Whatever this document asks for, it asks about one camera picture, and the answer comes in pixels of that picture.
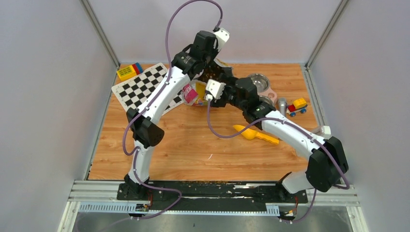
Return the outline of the pet food bag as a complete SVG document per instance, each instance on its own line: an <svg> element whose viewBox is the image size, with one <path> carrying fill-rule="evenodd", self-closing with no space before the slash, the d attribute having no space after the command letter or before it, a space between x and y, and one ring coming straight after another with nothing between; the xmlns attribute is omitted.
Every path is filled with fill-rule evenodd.
<svg viewBox="0 0 410 232"><path fill-rule="evenodd" d="M204 69L199 77L195 77L182 88L180 93L184 103L188 106L206 106L205 88L207 82L213 79L227 83L226 80L221 78L221 75L233 76L233 67L216 58Z"/></svg>

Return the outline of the yellow plastic scoop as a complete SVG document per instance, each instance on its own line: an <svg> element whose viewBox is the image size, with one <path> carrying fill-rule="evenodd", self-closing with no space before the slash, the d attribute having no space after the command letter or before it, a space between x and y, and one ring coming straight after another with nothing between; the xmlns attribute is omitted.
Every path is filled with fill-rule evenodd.
<svg viewBox="0 0 410 232"><path fill-rule="evenodd" d="M249 128L241 132L241 135L248 140L260 139L272 143L274 145L279 144L279 139Z"/></svg>

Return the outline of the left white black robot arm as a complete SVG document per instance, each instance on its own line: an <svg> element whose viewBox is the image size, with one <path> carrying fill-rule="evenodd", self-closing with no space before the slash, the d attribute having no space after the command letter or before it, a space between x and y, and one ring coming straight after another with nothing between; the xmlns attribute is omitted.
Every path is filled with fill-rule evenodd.
<svg viewBox="0 0 410 232"><path fill-rule="evenodd" d="M144 199L148 194L145 183L149 179L151 157L164 137L164 130L157 125L163 112L184 86L202 74L229 38L229 32L223 28L215 32L199 31L192 44L175 54L168 73L149 98L136 110L127 111L132 116L129 126L135 148L131 169L124 180L135 199Z"/></svg>

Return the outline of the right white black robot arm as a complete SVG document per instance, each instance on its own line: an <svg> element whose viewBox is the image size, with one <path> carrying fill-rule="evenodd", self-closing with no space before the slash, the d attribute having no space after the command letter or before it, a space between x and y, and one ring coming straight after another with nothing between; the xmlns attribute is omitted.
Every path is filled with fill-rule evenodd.
<svg viewBox="0 0 410 232"><path fill-rule="evenodd" d="M277 182L279 200L288 202L295 193L306 189L321 192L331 187L349 189L345 176L349 166L341 141L334 136L316 135L287 119L273 105L260 99L250 78L236 78L222 72L217 79L208 80L205 92L209 108L230 104L242 110L250 126L278 137L308 160L304 171L287 173Z"/></svg>

